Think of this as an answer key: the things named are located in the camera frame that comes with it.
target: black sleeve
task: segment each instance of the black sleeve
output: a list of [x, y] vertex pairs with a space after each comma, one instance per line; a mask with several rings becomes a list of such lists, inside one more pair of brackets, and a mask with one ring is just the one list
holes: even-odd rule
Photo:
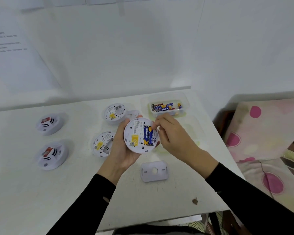
[[294, 213], [221, 163], [206, 178], [253, 234], [294, 234]]
[[94, 235], [114, 193], [115, 185], [95, 174], [88, 186], [47, 234]]

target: white table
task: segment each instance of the white table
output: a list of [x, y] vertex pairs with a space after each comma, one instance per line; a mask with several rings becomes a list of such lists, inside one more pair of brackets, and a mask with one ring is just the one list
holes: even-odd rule
[[[243, 178], [196, 93], [183, 92], [192, 107], [186, 116], [177, 119], [194, 141]], [[103, 122], [102, 110], [119, 102], [128, 105], [128, 109], [140, 110], [148, 118], [147, 96], [0, 112], [0, 234], [46, 234], [104, 161], [92, 155], [91, 150], [96, 133], [115, 129]], [[48, 113], [60, 113], [65, 124], [57, 133], [42, 136], [35, 124]], [[55, 170], [38, 168], [33, 161], [36, 152], [47, 142], [61, 139], [69, 146], [67, 160]], [[144, 183], [139, 176], [140, 165], [158, 160], [167, 162], [168, 180]], [[194, 198], [198, 199], [197, 205], [192, 203]], [[159, 147], [140, 156], [123, 174], [98, 230], [226, 209], [228, 206], [203, 178]]]

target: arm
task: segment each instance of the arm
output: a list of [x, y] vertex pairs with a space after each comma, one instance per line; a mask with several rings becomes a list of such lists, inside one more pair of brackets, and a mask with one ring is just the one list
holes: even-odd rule
[[125, 145], [123, 133], [128, 122], [129, 119], [126, 119], [119, 125], [111, 153], [98, 173], [47, 234], [70, 234], [72, 231], [91, 235], [96, 233], [121, 175], [140, 156]]
[[252, 234], [294, 234], [293, 212], [201, 150], [176, 119], [165, 113], [152, 129], [158, 126], [162, 146], [204, 177]]

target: clear plastic container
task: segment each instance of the clear plastic container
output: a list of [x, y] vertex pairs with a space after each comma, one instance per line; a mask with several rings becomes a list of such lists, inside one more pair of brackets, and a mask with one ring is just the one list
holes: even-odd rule
[[[174, 110], [164, 110], [164, 111], [157, 111], [157, 112], [154, 112], [152, 110], [152, 106], [151, 106], [152, 104], [167, 105], [170, 103], [173, 103], [172, 108], [174, 108]], [[174, 117], [182, 116], [184, 112], [189, 108], [190, 105], [185, 94], [181, 91], [176, 91], [176, 92], [168, 92], [168, 93], [155, 94], [155, 95], [149, 96], [148, 106], [149, 106], [149, 111], [153, 114], [155, 118], [157, 118], [158, 115], [161, 115], [164, 113], [169, 113], [170, 115]]]

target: white wall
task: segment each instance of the white wall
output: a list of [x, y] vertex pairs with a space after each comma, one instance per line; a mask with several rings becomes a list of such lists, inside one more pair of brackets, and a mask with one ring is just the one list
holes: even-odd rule
[[232, 102], [293, 98], [294, 0], [205, 0], [193, 53], [212, 119]]
[[0, 110], [190, 88], [203, 3], [126, 2], [124, 13], [118, 4], [15, 11], [62, 88], [11, 95], [0, 81]]
[[0, 81], [0, 110], [192, 86], [213, 119], [232, 102], [294, 97], [294, 0], [152, 0], [124, 10], [16, 11], [62, 88], [10, 95]]

